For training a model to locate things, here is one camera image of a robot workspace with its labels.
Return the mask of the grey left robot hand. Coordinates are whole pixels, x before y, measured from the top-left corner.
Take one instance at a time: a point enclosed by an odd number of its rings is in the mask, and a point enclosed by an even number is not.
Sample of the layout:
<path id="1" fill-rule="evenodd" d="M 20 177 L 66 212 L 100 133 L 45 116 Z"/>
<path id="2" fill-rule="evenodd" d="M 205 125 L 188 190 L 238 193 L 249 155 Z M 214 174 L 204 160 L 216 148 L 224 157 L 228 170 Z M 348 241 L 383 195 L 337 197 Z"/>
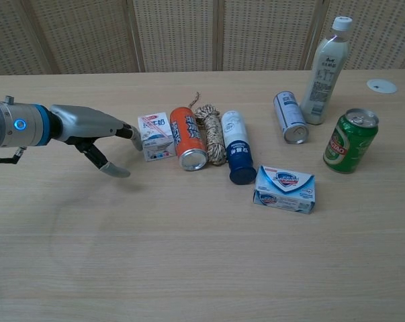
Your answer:
<path id="1" fill-rule="evenodd" d="M 102 111 L 83 106 L 52 105 L 50 112 L 62 124 L 56 140 L 76 147 L 99 171 L 116 178 L 127 178 L 129 170 L 110 162 L 95 146 L 99 138 L 117 136 L 131 140 L 138 151 L 142 151 L 140 132 L 136 127 Z"/>

